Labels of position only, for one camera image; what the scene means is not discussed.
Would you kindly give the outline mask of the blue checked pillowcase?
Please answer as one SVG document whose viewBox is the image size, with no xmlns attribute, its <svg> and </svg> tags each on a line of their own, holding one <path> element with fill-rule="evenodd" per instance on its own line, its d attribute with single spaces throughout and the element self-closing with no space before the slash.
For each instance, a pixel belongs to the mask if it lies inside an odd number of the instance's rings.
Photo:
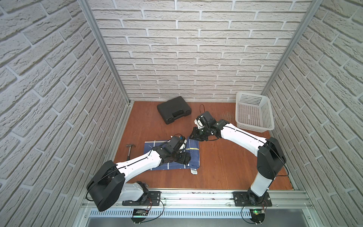
<svg viewBox="0 0 363 227">
<path fill-rule="evenodd" d="M 146 141 L 144 142 L 144 154 L 148 153 L 153 147 L 159 146 L 164 141 Z M 175 169 L 192 169 L 197 170 L 200 167 L 200 155 L 199 155 L 199 142 L 190 140 L 187 138 L 185 152 L 191 155 L 191 160 L 187 165 L 179 164 L 176 162 L 163 164 L 156 168 L 152 168 L 152 171 L 157 170 L 175 170 Z"/>
</svg>

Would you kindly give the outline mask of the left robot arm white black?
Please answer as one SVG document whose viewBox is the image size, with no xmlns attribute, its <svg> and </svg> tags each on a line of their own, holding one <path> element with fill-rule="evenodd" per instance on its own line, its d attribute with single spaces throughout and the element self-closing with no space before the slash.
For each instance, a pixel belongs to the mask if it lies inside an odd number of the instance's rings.
<svg viewBox="0 0 363 227">
<path fill-rule="evenodd" d="M 148 189 L 142 183 L 128 183 L 134 177 L 163 164 L 177 162 L 187 165 L 191 160 L 186 152 L 187 139 L 173 136 L 166 142 L 154 146 L 147 153 L 125 162 L 107 161 L 88 183 L 87 195 L 91 196 L 97 209 L 102 212 L 118 200 L 144 201 Z"/>
</svg>

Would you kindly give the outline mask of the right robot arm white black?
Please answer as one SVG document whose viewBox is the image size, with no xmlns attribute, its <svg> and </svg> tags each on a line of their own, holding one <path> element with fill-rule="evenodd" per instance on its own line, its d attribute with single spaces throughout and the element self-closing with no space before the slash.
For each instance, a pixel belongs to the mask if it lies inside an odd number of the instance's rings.
<svg viewBox="0 0 363 227">
<path fill-rule="evenodd" d="M 257 157 L 257 175 L 247 191 L 251 203 L 260 203 L 272 182 L 285 167 L 286 157 L 279 141 L 273 137 L 266 139 L 248 133 L 226 120 L 215 120 L 210 112 L 199 115 L 190 139 L 208 141 L 210 136 L 231 141 Z"/>
</svg>

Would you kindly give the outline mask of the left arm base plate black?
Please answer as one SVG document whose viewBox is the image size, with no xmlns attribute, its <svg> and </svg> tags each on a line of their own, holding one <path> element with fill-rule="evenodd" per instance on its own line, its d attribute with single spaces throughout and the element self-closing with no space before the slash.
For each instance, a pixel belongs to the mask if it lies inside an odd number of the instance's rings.
<svg viewBox="0 0 363 227">
<path fill-rule="evenodd" d="M 161 191 L 148 191 L 147 194 L 143 195 L 137 201 L 123 201 L 123 206 L 159 206 L 161 197 Z"/>
</svg>

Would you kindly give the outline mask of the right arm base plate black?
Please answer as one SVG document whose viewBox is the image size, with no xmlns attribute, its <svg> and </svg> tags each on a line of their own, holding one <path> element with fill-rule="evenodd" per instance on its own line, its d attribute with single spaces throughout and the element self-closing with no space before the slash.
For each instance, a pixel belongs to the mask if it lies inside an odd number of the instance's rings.
<svg viewBox="0 0 363 227">
<path fill-rule="evenodd" d="M 263 196 L 258 197 L 250 191 L 237 191 L 233 192 L 233 201 L 236 207 L 271 207 L 272 202 L 268 192 L 265 192 Z"/>
</svg>

